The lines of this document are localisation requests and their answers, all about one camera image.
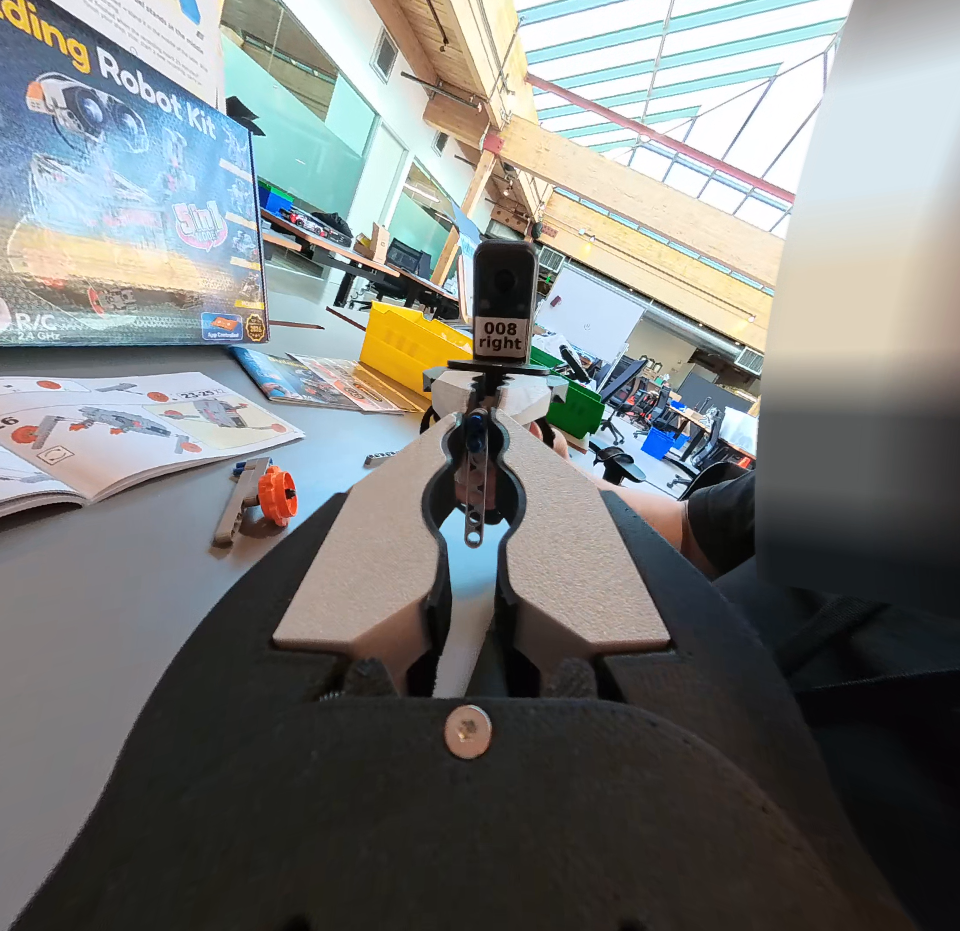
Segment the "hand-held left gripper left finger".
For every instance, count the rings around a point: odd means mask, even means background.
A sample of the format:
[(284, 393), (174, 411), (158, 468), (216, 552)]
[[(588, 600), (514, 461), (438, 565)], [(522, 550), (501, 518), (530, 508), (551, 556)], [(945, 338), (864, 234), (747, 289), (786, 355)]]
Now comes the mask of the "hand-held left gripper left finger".
[(282, 650), (376, 659), (397, 689), (432, 695), (450, 632), (442, 527), (456, 510), (458, 413), (358, 481), (272, 635)]

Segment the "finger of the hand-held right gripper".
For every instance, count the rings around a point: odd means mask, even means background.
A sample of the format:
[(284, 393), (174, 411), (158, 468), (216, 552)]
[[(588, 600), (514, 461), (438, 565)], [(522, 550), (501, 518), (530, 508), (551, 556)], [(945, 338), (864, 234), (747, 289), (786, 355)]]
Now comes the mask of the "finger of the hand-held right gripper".
[(495, 410), (501, 419), (532, 423), (545, 419), (554, 389), (544, 377), (508, 376), (498, 387)]
[(481, 374), (467, 370), (443, 370), (434, 380), (434, 416), (439, 421), (451, 414), (466, 415), (481, 405)]

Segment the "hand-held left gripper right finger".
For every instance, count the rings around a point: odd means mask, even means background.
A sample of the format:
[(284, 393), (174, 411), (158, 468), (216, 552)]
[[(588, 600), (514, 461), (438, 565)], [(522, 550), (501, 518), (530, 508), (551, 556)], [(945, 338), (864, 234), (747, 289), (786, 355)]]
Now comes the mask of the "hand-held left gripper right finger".
[(500, 410), (490, 414), (497, 550), (494, 640), (510, 695), (565, 661), (658, 654), (671, 637), (597, 486)]

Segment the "grey beam with blue pins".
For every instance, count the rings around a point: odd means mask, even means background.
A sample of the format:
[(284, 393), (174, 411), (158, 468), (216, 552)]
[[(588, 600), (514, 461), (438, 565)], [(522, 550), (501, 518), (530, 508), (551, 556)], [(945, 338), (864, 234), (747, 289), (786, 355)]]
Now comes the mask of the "grey beam with blue pins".
[(458, 491), (463, 508), (463, 542), (471, 550), (484, 542), (487, 513), (496, 509), (497, 471), (490, 411), (480, 407), (462, 421)]

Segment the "wooden background desk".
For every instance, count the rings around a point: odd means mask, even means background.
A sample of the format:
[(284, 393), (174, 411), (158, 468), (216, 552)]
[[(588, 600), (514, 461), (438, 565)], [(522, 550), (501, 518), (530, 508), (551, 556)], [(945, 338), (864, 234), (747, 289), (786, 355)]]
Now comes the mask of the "wooden background desk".
[(408, 309), (421, 303), (428, 312), (439, 311), (441, 316), (457, 316), (460, 313), (459, 297), (426, 278), (394, 265), (374, 262), (334, 241), (305, 231), (267, 210), (261, 210), (260, 217), (263, 222), (276, 226), (279, 233), (286, 235), (291, 241), (312, 248), (315, 263), (343, 274), (345, 283), (335, 298), (337, 307), (346, 306), (354, 287), (354, 279), (359, 278), (366, 280), (375, 289), (378, 301), (385, 297), (402, 299), (404, 307)]

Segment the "grey desk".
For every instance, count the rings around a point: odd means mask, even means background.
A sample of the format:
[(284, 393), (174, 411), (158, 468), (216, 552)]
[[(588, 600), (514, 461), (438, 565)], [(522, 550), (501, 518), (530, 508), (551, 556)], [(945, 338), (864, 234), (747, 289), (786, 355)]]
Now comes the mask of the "grey desk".
[(2, 927), (614, 926), (593, 813), (564, 769), (496, 771), (446, 708), (323, 699), (342, 666), (271, 634), (368, 452), (413, 416), (268, 406), (293, 531), (211, 546), (230, 465), (2, 520)]

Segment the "green plastic bin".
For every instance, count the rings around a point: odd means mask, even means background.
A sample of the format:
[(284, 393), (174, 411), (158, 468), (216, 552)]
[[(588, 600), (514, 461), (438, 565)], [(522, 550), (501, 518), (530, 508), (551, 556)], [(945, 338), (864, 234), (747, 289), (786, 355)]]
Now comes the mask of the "green plastic bin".
[(602, 421), (605, 405), (594, 379), (591, 378), (590, 385), (572, 380), (561, 355), (554, 356), (536, 346), (532, 346), (531, 359), (535, 365), (546, 368), (552, 378), (563, 378), (567, 382), (565, 397), (553, 399), (546, 421), (577, 440), (595, 433)]

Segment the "leaning printed board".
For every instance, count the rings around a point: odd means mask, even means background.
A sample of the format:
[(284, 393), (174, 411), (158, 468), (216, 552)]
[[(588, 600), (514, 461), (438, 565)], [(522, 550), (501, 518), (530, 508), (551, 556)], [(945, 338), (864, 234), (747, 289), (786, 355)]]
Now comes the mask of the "leaning printed board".
[(453, 222), (431, 273), (432, 283), (443, 285), (453, 271), (454, 259), (463, 265), (467, 277), (473, 276), (474, 254), (482, 242), (482, 235), (473, 220), (459, 204), (452, 204)]

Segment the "yellow plastic bin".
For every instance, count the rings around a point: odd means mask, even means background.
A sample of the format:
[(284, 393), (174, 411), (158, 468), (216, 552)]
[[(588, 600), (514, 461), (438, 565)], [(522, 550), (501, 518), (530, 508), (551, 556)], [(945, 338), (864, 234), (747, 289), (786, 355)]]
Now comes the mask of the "yellow plastic bin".
[(424, 373), (450, 360), (470, 360), (467, 334), (421, 311), (373, 302), (359, 361), (412, 392), (424, 394)]

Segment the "whiteboard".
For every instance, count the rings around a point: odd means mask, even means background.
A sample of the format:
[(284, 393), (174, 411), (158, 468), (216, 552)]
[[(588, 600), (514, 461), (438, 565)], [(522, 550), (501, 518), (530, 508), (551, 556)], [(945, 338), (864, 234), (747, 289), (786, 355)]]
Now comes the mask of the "whiteboard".
[(611, 364), (627, 348), (647, 307), (637, 294), (566, 262), (537, 307), (535, 325)]

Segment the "orange print leaflet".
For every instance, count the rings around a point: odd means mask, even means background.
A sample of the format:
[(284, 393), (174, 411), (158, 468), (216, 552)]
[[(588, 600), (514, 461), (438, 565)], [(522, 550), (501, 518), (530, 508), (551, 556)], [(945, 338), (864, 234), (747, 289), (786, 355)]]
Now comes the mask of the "orange print leaflet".
[(288, 355), (364, 414), (421, 414), (426, 410), (426, 406), (378, 378), (358, 361), (318, 358), (293, 351)]

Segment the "orange wheel beam assembly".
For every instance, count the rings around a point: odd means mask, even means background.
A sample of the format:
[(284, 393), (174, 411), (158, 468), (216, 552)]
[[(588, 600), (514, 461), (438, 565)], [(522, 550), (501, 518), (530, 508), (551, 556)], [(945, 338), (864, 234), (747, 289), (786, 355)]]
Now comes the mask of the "orange wheel beam assembly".
[(299, 499), (291, 474), (271, 457), (247, 458), (231, 469), (233, 490), (214, 530), (211, 545), (230, 548), (247, 511), (258, 509), (274, 526), (285, 528), (298, 513)]

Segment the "open white instruction booklet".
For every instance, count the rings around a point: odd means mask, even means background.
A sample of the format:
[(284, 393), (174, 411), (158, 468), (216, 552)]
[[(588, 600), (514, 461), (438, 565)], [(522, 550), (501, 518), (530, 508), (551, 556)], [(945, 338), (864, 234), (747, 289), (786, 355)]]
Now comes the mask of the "open white instruction booklet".
[(303, 430), (196, 371), (1, 379), (1, 517), (258, 457)]

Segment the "blue robot kit box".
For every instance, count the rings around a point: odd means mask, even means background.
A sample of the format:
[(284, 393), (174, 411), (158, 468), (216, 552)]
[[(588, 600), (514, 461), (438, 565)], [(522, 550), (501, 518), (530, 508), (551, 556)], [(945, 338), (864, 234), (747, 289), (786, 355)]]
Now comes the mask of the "blue robot kit box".
[(1, 0), (2, 349), (269, 339), (251, 132), (52, 0)]

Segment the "white printed poster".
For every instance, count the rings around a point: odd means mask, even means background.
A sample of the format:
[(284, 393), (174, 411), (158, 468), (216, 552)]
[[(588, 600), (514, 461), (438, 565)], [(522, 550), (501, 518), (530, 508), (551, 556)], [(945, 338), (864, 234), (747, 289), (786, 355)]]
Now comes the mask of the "white printed poster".
[(52, 0), (155, 70), (226, 112), (225, 0)]

